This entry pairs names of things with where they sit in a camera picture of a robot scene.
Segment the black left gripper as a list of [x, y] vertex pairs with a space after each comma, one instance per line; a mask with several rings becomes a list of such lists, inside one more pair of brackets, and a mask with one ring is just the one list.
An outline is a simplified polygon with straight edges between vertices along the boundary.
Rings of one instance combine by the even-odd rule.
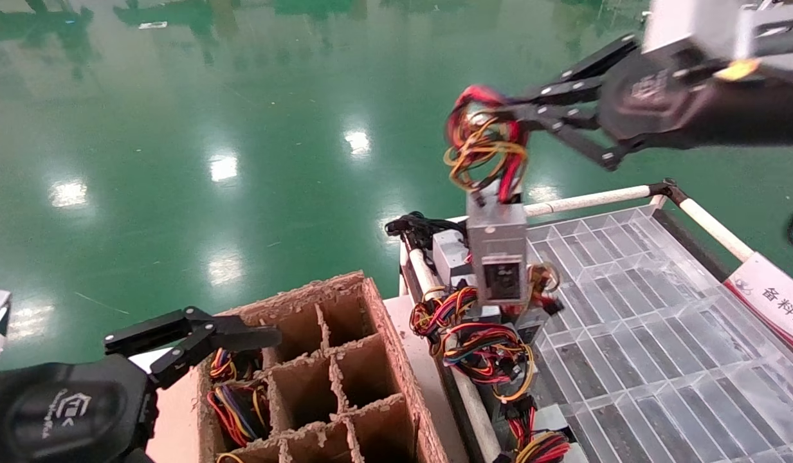
[[[151, 366], [157, 387], [167, 389], [199, 365], [215, 382], [246, 379], [260, 371], [261, 351], [281, 342], [275, 326], [187, 307], [106, 335], [105, 354], [173, 346]], [[157, 392], [122, 356], [0, 371], [0, 462], [149, 462]]]

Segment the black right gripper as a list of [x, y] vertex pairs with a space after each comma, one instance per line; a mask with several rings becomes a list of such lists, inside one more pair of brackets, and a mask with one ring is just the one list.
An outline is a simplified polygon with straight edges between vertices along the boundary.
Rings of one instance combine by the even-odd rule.
[[[553, 82], [510, 98], [520, 128], [546, 132], [607, 171], [628, 150], [712, 146], [793, 146], [793, 71], [756, 61], [667, 69], [638, 53], [625, 35], [563, 71]], [[599, 102], [599, 123], [590, 109]], [[588, 132], [604, 130], [618, 145]]]

